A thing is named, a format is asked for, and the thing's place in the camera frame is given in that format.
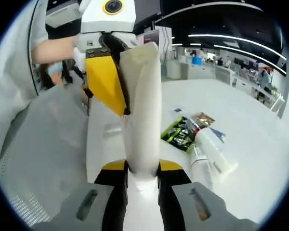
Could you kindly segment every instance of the gray fabric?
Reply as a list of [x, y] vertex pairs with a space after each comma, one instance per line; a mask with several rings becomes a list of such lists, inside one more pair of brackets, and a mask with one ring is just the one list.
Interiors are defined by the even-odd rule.
[[29, 225], [53, 218], [87, 182], [88, 117], [77, 84], [55, 86], [13, 121], [0, 159], [0, 184]]

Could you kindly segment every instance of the led strip light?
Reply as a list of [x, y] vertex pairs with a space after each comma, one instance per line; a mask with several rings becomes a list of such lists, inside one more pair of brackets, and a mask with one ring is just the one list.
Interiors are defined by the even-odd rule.
[[268, 64], [272, 65], [273, 67], [275, 67], [280, 72], [284, 73], [285, 75], [287, 74], [287, 72], [284, 71], [283, 69], [281, 69], [279, 66], [275, 65], [274, 63], [272, 63], [272, 62], [270, 62], [270, 61], [268, 61], [268, 60], [266, 60], [266, 59], [264, 59], [264, 58], [262, 58], [262, 57], [260, 57], [258, 55], [249, 53], [247, 51], [242, 51], [240, 49], [232, 48], [232, 47], [225, 47], [225, 46], [220, 46], [220, 45], [214, 45], [214, 47], [229, 49], [229, 50], [238, 51], [238, 52], [241, 52], [241, 53], [244, 53], [244, 54], [248, 54], [248, 55], [253, 56], [253, 57], [257, 58], [257, 59], [261, 59], [261, 60], [265, 61], [266, 63], [268, 63]]
[[251, 40], [248, 40], [248, 39], [245, 39], [245, 38], [239, 38], [239, 37], [234, 37], [234, 36], [228, 36], [228, 35], [211, 35], [211, 34], [199, 34], [199, 35], [188, 35], [189, 37], [216, 37], [216, 38], [225, 38], [225, 39], [235, 39], [235, 40], [240, 40], [240, 41], [244, 41], [244, 42], [249, 42], [249, 43], [252, 43], [252, 44], [255, 44], [259, 47], [262, 47], [262, 48], [265, 48], [267, 49], [268, 51], [271, 51], [273, 52], [274, 54], [277, 54], [279, 57], [281, 57], [282, 59], [284, 60], [287, 60], [285, 56], [283, 56], [282, 54], [276, 52], [275, 50], [267, 47], [267, 46], [264, 46], [258, 42], [254, 42], [254, 41], [251, 41]]

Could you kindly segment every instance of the green snack package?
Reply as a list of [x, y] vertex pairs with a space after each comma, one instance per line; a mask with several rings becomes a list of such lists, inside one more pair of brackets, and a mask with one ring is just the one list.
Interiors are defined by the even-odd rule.
[[187, 120], [186, 117], [180, 116], [161, 134], [161, 139], [184, 152], [190, 153], [194, 141], [189, 136], [186, 127]]

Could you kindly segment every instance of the ceiling light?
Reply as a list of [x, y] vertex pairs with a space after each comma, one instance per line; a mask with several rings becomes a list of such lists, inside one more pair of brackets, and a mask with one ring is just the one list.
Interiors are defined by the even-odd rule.
[[228, 35], [210, 35], [210, 34], [200, 34], [200, 35], [189, 35], [189, 37], [218, 37], [218, 38], [226, 38], [226, 39], [236, 39], [236, 40], [240, 40], [240, 41], [244, 41], [244, 42], [249, 42], [249, 43], [252, 43], [252, 44], [255, 44], [257, 46], [260, 46], [260, 47], [263, 47], [271, 52], [273, 52], [274, 54], [277, 54], [279, 57], [281, 57], [282, 59], [284, 60], [287, 60], [285, 56], [283, 56], [282, 54], [276, 52], [275, 50], [269, 48], [269, 47], [266, 47], [258, 42], [254, 42], [254, 41], [251, 41], [251, 40], [248, 40], [248, 39], [245, 39], [245, 38], [238, 38], [238, 37], [233, 37], [233, 36], [228, 36]]
[[247, 51], [242, 51], [242, 50], [239, 50], [239, 49], [236, 49], [236, 48], [225, 47], [225, 46], [220, 46], [220, 45], [214, 45], [214, 47], [225, 48], [225, 49], [229, 49], [229, 50], [233, 50], [233, 51], [238, 51], [238, 52], [241, 52], [241, 53], [244, 53], [244, 54], [248, 54], [248, 55], [253, 56], [253, 57], [257, 58], [257, 59], [261, 59], [261, 60], [267, 62], [268, 64], [272, 65], [273, 67], [275, 67], [277, 70], [279, 70], [280, 72], [282, 72], [282, 73], [284, 73], [284, 74], [287, 73], [286, 71], [284, 71], [283, 69], [281, 69], [279, 66], [275, 65], [274, 63], [272, 63], [272, 62], [270, 62], [270, 61], [268, 61], [268, 60], [266, 60], [266, 59], [264, 59], [264, 58], [262, 58], [262, 57], [260, 57], [260, 56], [258, 56], [258, 55], [249, 53], [249, 52], [247, 52]]

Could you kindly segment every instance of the face mask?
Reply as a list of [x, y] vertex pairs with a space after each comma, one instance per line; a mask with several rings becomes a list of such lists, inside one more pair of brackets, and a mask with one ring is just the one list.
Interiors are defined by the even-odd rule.
[[51, 76], [53, 73], [62, 72], [62, 70], [62, 63], [56, 63], [48, 67], [47, 73], [49, 76]]

